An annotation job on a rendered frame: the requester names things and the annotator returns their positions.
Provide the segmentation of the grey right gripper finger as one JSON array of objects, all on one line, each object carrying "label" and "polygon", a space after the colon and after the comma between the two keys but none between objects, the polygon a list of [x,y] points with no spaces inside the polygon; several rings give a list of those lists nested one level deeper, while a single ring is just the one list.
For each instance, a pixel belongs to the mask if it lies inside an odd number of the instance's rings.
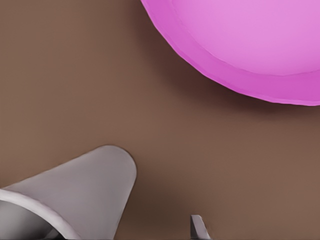
[{"label": "grey right gripper finger", "polygon": [[211,240],[206,226],[200,215],[190,216],[190,239],[191,240]]}]

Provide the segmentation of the white IKEA cup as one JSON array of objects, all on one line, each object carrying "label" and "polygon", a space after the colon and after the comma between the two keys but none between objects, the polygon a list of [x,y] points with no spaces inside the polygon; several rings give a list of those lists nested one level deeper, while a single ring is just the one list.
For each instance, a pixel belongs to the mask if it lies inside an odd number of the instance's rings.
[{"label": "white IKEA cup", "polygon": [[0,188],[0,240],[112,240],[136,177],[131,155],[104,145]]}]

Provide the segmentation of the pink round tray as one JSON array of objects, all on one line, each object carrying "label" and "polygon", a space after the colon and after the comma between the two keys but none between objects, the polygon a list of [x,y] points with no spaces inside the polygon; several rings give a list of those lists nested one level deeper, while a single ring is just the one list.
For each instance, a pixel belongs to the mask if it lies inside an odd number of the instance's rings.
[{"label": "pink round tray", "polygon": [[320,0],[140,0],[192,67],[246,96],[320,106]]}]

